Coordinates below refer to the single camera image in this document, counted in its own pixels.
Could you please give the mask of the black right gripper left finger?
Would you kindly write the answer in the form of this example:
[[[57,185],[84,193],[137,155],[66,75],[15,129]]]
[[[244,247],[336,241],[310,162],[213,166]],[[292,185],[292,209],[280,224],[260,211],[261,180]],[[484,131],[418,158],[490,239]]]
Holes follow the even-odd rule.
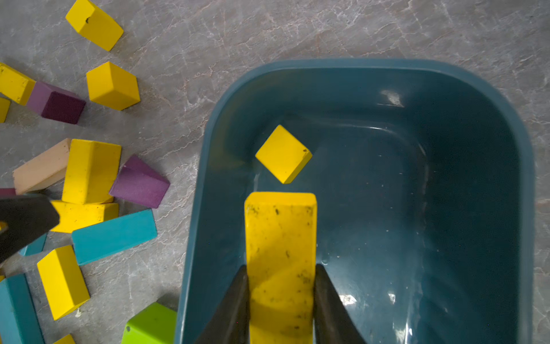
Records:
[[[248,343],[249,298],[249,277],[242,265],[195,343]]]

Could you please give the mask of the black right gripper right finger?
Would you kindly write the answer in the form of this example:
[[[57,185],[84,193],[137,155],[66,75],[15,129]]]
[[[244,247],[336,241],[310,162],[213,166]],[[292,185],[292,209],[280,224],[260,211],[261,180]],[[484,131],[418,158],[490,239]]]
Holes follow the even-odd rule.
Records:
[[[314,322],[316,343],[367,343],[321,264],[315,267]]]

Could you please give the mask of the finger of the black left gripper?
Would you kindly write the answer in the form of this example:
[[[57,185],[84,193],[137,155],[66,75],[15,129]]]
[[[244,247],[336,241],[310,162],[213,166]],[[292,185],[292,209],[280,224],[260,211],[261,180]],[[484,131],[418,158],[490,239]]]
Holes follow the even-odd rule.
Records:
[[[60,223],[60,215],[41,194],[1,197],[1,263]]]

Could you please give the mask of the yellow cube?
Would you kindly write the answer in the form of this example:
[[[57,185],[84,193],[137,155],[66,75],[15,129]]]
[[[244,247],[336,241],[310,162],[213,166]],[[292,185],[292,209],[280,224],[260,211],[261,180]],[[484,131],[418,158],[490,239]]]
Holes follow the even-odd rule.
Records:
[[[289,184],[313,155],[287,129],[277,126],[255,156],[281,183]]]

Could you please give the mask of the short yellow rectangular block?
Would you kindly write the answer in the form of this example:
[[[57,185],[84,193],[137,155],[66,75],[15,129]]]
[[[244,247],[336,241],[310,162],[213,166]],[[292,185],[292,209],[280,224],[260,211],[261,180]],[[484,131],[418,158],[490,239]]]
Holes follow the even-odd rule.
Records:
[[[94,140],[74,139],[70,145],[62,192],[63,202],[106,204],[117,174],[122,146]]]

